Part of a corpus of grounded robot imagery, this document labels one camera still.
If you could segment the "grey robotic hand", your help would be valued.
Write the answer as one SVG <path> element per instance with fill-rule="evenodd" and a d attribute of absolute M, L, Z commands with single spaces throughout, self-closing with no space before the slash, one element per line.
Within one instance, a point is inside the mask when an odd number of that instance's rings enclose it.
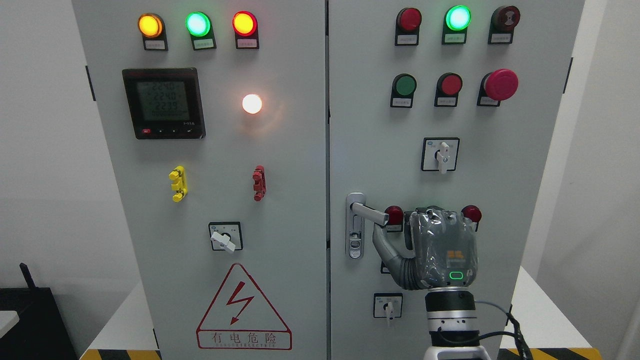
<path fill-rule="evenodd" d="M 437 206 L 409 215 L 414 257 L 407 258 L 388 240 L 387 230 L 375 223 L 372 243 L 395 283 L 415 291 L 469 287 L 478 273 L 474 225 L 470 218 Z"/>

